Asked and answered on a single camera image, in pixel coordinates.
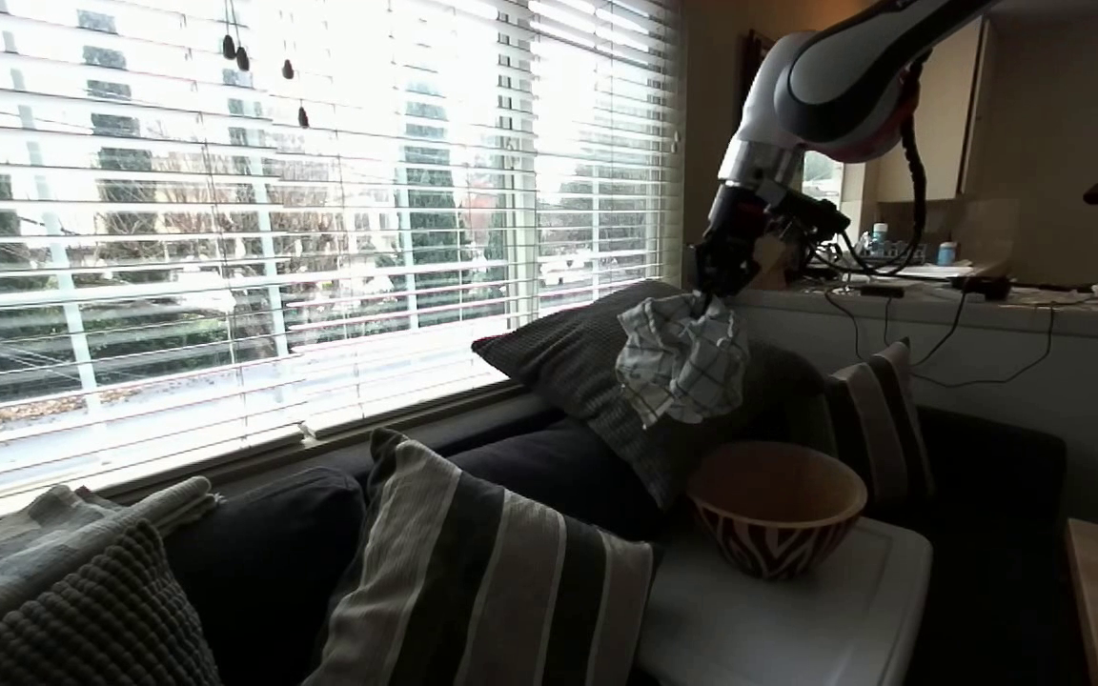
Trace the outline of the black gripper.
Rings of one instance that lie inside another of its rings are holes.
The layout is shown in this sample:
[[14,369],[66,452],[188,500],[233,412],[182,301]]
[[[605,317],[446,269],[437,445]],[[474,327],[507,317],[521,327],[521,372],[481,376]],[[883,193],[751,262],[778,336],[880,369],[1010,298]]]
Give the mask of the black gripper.
[[695,245],[695,288],[704,301],[737,298],[760,273],[755,245],[763,235],[778,231],[798,252],[808,252],[847,223],[850,217],[836,202],[801,191],[766,202],[755,191],[721,188]]

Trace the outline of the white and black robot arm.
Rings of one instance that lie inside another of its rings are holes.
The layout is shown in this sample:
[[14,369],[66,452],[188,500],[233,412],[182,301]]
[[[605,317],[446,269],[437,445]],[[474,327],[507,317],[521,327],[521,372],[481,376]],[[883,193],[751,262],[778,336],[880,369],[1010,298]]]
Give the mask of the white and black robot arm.
[[913,133],[927,53],[994,0],[877,0],[829,25],[778,39],[751,74],[716,167],[695,288],[731,298],[755,273],[755,245],[780,231],[798,252],[843,231],[836,202],[798,191],[806,151],[877,160]]

